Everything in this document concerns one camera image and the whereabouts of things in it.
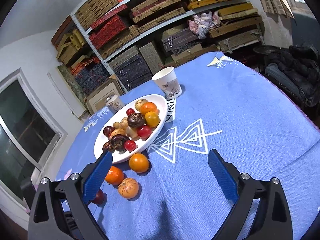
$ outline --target cup rim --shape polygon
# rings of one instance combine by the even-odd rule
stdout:
[[[170,74],[173,70],[174,70],[174,67],[172,67],[172,66],[166,67],[166,68],[160,70],[159,72],[157,72],[156,74],[154,74],[151,79],[153,81],[159,80],[160,78],[163,78],[164,76]]]

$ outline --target ceiling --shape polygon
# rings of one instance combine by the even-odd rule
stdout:
[[[82,0],[18,0],[0,27],[0,48],[27,36],[56,30]]]

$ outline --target table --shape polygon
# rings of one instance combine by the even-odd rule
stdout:
[[[317,127],[267,79],[221,52],[206,53],[175,72],[183,93],[169,102],[173,115],[145,153],[151,170],[141,176],[128,162],[115,165],[140,183],[137,198],[126,200],[104,182],[106,203],[89,205],[102,230],[111,240],[211,239],[232,207],[208,165],[207,154],[215,148],[254,179],[280,179],[293,236],[300,239],[320,206]],[[163,95],[149,81],[121,99],[129,103],[148,94]],[[96,161],[95,139],[111,116],[105,107],[84,124],[57,179]],[[257,206],[258,200],[239,239]]]

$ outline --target white plate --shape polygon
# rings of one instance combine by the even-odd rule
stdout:
[[[167,104],[167,100],[161,95],[147,95],[147,96],[138,98],[132,101],[131,103],[127,104],[124,108],[119,110],[113,117],[111,117],[110,120],[102,127],[101,131],[97,136],[97,139],[96,139],[96,142],[94,143],[94,148],[93,148],[94,156],[96,157],[96,159],[100,157],[100,155],[103,152],[102,151],[103,145],[109,140],[103,134],[103,129],[106,126],[112,126],[113,123],[115,122],[121,122],[122,118],[127,116],[126,112],[129,108],[132,108],[137,112],[137,110],[134,107],[134,103],[139,99],[146,99],[149,102],[156,104],[159,110],[160,123],[156,128],[153,128],[152,134],[146,140],[139,139],[135,141],[137,144],[137,148],[134,151],[132,152],[125,151],[125,152],[121,152],[121,154],[119,154],[118,151],[114,151],[114,153],[112,154],[113,163],[121,163],[128,160],[133,154],[142,152],[143,150],[147,149],[150,146],[150,144],[157,138],[158,134],[160,133],[164,125],[164,122],[167,116],[168,104]]]

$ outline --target metal bolt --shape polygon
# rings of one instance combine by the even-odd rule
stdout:
[[[72,173],[70,175],[70,179],[72,179],[72,180],[75,180],[75,179],[78,179],[78,178],[79,178],[79,174],[78,173]]]
[[[272,178],[272,182],[274,183],[274,184],[279,184],[279,179],[278,178]]]
[[[248,173],[242,173],[241,178],[247,180],[250,179],[250,175]]]
[[[41,183],[46,184],[48,182],[48,180],[49,180],[48,178],[43,178],[43,179],[41,179]]]

